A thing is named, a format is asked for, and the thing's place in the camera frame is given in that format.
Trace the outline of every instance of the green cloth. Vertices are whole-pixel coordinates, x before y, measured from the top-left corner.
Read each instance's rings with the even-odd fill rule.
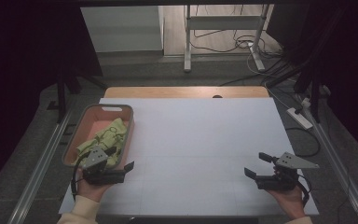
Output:
[[[106,164],[106,167],[112,167],[116,165],[118,161],[126,133],[127,127],[124,125],[123,120],[121,118],[115,119],[105,129],[97,132],[93,139],[90,139],[77,147],[78,157],[89,152],[95,146],[100,146],[103,150],[107,150],[110,147],[116,147],[116,152],[108,158]]]

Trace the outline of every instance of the plastic bin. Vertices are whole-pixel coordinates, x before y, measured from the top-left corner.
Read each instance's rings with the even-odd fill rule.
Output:
[[[109,126],[113,120],[121,118],[127,127],[123,148],[115,166],[109,170],[120,170],[126,165],[126,159],[130,148],[131,137],[134,128],[133,110],[129,105],[89,105],[83,112],[79,124],[76,126],[65,153],[62,156],[64,165],[74,167],[78,152],[77,147],[94,138],[95,134]]]

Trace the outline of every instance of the white table surface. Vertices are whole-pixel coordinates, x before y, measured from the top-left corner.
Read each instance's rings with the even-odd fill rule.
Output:
[[[259,152],[294,153],[272,98],[107,99],[130,105],[134,132],[123,184],[110,188],[99,214],[130,217],[257,217],[283,211],[254,180],[273,175]],[[59,213],[72,210],[70,188]],[[318,215],[310,197],[305,212]]]

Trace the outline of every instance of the hand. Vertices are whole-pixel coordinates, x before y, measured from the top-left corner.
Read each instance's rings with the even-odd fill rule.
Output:
[[[112,187],[113,185],[91,185],[85,179],[83,179],[83,171],[81,169],[77,169],[78,182],[77,182],[77,194],[88,199],[93,200],[96,203],[101,201],[103,194],[107,189]]]
[[[291,219],[305,216],[302,203],[302,191],[298,186],[290,191],[267,190],[267,192],[275,198],[281,209]]]

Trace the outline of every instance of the sleeve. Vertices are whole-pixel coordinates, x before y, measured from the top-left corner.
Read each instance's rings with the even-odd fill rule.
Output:
[[[62,214],[58,224],[96,224],[100,204],[91,199],[76,195],[74,209],[70,213]]]
[[[312,224],[312,220],[310,220],[310,217],[301,217],[290,222],[286,222],[286,224]]]

